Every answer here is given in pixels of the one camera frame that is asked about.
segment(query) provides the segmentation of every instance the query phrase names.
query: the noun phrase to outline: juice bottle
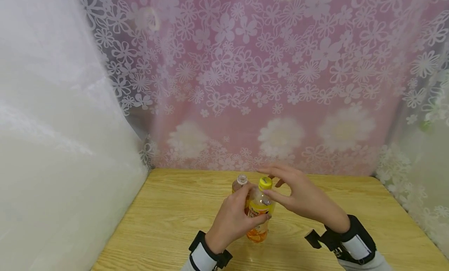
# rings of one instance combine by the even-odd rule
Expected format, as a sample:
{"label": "juice bottle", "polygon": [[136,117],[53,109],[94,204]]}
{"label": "juice bottle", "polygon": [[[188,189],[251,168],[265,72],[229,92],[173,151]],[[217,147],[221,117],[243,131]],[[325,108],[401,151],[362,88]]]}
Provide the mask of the juice bottle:
{"label": "juice bottle", "polygon": [[[263,190],[271,189],[273,186],[272,180],[269,177],[261,177],[259,180],[259,188],[254,188],[251,191],[249,213],[248,216],[253,218],[261,214],[272,214],[274,210],[274,201],[270,197],[262,193]],[[268,235],[268,221],[254,227],[246,236],[255,243],[263,242]]]}
{"label": "juice bottle", "polygon": [[[236,180],[232,183],[232,194],[243,187],[243,185],[248,183],[248,177],[246,177],[244,174],[239,174]],[[245,202],[245,214],[248,215],[248,203],[250,199],[250,194],[246,196],[246,202]]]}

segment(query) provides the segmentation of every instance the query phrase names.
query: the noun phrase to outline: white backdrop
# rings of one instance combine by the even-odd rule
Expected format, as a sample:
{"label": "white backdrop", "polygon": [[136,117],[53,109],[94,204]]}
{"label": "white backdrop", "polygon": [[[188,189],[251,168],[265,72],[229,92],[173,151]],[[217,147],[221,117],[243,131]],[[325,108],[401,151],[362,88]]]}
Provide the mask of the white backdrop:
{"label": "white backdrop", "polygon": [[0,270],[88,270],[147,176],[78,0],[0,0]]}

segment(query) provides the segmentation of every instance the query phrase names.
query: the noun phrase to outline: wrist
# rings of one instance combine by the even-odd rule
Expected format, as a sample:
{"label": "wrist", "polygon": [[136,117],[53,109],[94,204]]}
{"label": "wrist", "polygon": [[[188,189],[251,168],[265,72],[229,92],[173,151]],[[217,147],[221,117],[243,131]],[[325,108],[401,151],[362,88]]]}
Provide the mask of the wrist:
{"label": "wrist", "polygon": [[351,228],[351,221],[343,210],[329,215],[327,221],[323,224],[339,234],[346,233]]}
{"label": "wrist", "polygon": [[218,233],[215,233],[212,229],[206,233],[204,240],[206,241],[207,247],[209,247],[210,251],[215,254],[224,252],[224,250],[228,247],[228,245],[224,242],[224,238]]}

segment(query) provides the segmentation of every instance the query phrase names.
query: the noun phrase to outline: wooden table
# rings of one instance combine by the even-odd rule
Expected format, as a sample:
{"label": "wooden table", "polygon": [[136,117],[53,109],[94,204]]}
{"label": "wooden table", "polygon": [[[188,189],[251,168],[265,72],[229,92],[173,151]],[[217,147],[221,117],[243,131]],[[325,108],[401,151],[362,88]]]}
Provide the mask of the wooden table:
{"label": "wooden table", "polygon": [[[180,270],[198,230],[207,231],[238,172],[153,170],[92,270]],[[256,183],[262,176],[245,173]],[[395,270],[449,270],[449,263],[373,177],[309,175],[349,214],[356,215]],[[287,186],[279,189],[289,194]],[[277,205],[265,242],[241,238],[225,270],[343,270],[326,248],[304,236],[324,227]]]}

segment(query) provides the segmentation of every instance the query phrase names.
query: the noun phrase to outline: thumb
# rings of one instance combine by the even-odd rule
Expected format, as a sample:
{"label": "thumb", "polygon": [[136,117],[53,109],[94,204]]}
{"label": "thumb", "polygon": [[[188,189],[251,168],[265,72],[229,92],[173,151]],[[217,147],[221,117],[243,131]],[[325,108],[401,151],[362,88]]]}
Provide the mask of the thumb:
{"label": "thumb", "polygon": [[261,214],[256,217],[249,218],[249,220],[251,221],[251,229],[253,229],[254,227],[256,227],[260,224],[265,223],[270,218],[271,218],[270,214]]}
{"label": "thumb", "polygon": [[264,190],[263,193],[282,206],[286,206],[288,198],[286,195],[279,194],[272,190]]}

